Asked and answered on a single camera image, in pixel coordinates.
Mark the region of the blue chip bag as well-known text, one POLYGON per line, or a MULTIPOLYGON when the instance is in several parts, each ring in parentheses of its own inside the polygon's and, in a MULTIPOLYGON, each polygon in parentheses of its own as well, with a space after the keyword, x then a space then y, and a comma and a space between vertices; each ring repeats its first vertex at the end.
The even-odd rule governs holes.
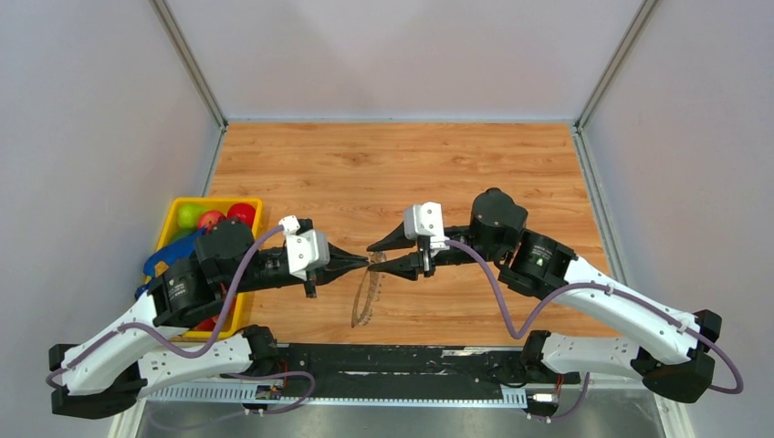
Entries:
POLYGON ((204 234, 204 228, 182 230, 168 245, 161 247, 146 259, 142 273, 149 279, 154 279, 159 276, 156 273, 156 266, 160 263, 170 267, 177 260, 190 257, 194 253, 195 241, 204 234))

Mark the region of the red apple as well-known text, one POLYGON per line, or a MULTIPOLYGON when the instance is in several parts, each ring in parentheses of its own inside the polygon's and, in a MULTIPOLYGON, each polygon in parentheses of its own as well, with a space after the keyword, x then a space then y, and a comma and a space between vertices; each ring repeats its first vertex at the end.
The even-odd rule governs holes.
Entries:
POLYGON ((206 233, 208 233, 225 219, 226 216, 218 210, 205 211, 199 216, 196 229, 204 230, 206 233))
POLYGON ((227 211, 226 217, 236 219, 252 227, 256 220, 256 208, 251 203, 234 203, 227 211))

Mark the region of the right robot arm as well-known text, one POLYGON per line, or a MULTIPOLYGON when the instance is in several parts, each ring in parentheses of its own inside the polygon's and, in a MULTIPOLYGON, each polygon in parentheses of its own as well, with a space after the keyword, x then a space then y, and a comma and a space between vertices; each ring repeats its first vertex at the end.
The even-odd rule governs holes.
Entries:
POLYGON ((523 339, 521 368, 534 381, 550 374, 598 373, 640 381, 675 402, 696 402, 713 382, 721 317, 661 304, 606 276, 564 244, 527 227, 528 211, 498 188, 479 194, 470 222, 447 226, 440 204, 407 208, 402 222, 371 245, 373 252, 403 255, 372 266, 375 272, 412 281, 439 266, 482 266, 500 310, 510 289, 541 307, 574 308, 615 330, 611 338, 571 337, 535 330, 529 322, 508 333, 523 339))

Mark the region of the green pear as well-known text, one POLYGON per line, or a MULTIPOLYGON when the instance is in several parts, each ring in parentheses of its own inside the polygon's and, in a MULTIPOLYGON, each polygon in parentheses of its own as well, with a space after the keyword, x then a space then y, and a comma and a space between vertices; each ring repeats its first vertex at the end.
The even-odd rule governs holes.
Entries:
POLYGON ((176 222, 180 229, 196 229, 199 216, 207 211, 207 208, 198 203, 181 203, 176 211, 176 222))

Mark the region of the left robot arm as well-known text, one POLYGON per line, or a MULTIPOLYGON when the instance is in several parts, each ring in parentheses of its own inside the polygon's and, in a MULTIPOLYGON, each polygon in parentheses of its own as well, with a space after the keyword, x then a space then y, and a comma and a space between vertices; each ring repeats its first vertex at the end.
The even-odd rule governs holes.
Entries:
POLYGON ((224 324, 240 293, 300 285, 314 297, 318 287, 368 265, 365 256, 329 243, 309 219, 290 216, 277 232, 286 241, 274 248, 264 248, 263 239, 236 219, 197 233, 192 252, 153 278, 99 334, 53 346, 47 376, 52 412, 103 419, 186 381, 226 374, 278 378, 277 341, 263 326, 246 326, 227 339, 213 332, 198 348, 173 344, 209 318, 224 324))

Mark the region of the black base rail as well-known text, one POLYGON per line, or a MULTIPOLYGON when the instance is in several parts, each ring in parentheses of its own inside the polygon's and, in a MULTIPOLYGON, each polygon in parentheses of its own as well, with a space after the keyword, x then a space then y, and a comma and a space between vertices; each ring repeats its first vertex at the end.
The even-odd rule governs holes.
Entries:
POLYGON ((374 400, 493 401, 503 390, 556 385, 559 375, 527 364, 515 349, 291 343, 278 356, 246 371, 273 375, 288 396, 374 400))

